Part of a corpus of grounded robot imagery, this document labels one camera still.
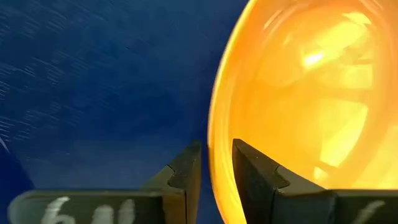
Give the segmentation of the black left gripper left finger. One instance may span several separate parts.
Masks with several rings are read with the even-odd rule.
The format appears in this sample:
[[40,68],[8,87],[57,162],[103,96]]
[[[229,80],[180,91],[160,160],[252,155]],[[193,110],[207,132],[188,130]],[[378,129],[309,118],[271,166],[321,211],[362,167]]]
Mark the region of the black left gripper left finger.
[[30,190],[7,209],[9,224],[196,224],[201,144],[192,142],[142,187]]

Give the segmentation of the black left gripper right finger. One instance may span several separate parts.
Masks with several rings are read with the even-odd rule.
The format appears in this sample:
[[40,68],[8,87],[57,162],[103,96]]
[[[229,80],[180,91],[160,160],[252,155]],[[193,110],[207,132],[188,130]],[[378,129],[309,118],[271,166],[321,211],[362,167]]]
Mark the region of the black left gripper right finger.
[[241,139],[232,160],[247,224],[398,224],[398,190],[327,190]]

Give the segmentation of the yellow bowl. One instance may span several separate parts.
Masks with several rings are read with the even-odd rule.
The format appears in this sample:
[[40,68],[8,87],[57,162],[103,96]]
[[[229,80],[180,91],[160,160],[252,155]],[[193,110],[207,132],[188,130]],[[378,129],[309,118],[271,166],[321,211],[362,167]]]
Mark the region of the yellow bowl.
[[221,218],[247,224],[234,139],[327,190],[398,190],[398,0],[249,0],[208,123]]

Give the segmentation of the dark blue tray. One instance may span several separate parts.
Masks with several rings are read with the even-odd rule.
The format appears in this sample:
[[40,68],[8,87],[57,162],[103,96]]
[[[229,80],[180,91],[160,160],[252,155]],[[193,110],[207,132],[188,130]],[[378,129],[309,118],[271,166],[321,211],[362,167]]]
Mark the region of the dark blue tray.
[[31,189],[130,189],[206,142],[247,0],[0,0],[0,224]]

